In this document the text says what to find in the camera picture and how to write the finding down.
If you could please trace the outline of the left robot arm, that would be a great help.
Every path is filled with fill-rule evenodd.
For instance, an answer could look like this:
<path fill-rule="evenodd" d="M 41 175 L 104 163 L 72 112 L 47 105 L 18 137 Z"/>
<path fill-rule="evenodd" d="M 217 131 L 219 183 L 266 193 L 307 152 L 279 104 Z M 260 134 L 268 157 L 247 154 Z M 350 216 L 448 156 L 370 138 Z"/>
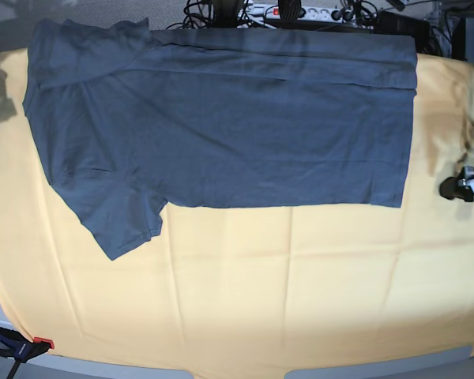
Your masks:
<path fill-rule="evenodd" d="M 439 195 L 447 200 L 474 201 L 474 166 L 463 166 L 457 176 L 445 179 L 438 188 Z"/>

